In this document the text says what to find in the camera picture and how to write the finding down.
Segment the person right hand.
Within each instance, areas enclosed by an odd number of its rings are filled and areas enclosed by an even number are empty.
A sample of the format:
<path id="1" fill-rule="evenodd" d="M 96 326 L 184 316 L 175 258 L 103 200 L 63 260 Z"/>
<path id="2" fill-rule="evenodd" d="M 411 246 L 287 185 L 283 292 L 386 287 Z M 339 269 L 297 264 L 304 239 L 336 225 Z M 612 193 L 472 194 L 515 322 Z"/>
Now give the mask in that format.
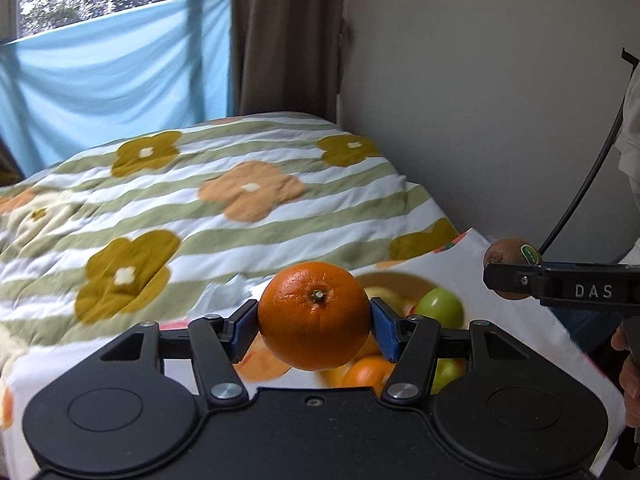
<path id="1" fill-rule="evenodd" d="M 611 344 L 616 351 L 629 351 L 627 339 L 622 326 L 618 326 L 612 337 Z M 631 355 L 627 356 L 620 372 L 620 386 L 624 392 L 627 426 L 639 429 L 640 424 L 640 382 L 639 367 L 634 364 Z"/>

